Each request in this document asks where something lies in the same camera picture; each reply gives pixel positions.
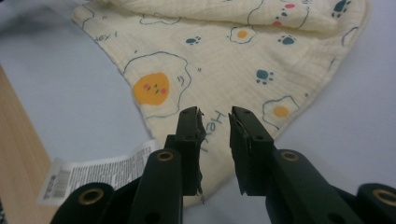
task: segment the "wooden table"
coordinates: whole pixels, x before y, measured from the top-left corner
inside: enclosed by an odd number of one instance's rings
[[[0,66],[0,198],[9,224],[50,223],[57,207],[36,203],[49,168],[49,156]]]

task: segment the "white label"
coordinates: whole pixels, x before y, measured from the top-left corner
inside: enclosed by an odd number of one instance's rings
[[[107,183],[114,190],[122,188],[143,174],[149,154],[159,148],[156,140],[150,140],[138,146],[135,154],[112,159],[69,162],[56,158],[37,202],[61,205],[75,189],[92,182]]]

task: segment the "light blue surface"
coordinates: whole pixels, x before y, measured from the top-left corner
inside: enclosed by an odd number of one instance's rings
[[[130,87],[70,18],[83,1],[0,3],[0,64],[49,156],[88,161],[149,140]],[[311,160],[338,188],[396,188],[396,1],[372,18],[319,98],[276,141]],[[185,210],[185,223],[269,223],[264,198],[240,196],[235,178]]]

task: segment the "cream fabric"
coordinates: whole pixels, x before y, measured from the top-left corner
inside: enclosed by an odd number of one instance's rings
[[[368,8],[365,0],[109,0],[77,7],[73,20],[120,69],[162,144],[182,109],[201,108],[207,198],[234,174],[232,106],[277,138],[331,80]]]

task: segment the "barcode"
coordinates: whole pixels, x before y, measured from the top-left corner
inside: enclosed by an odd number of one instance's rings
[[[71,173],[71,171],[61,168],[56,176],[55,184],[53,185],[54,191],[51,195],[52,198],[64,198]]]

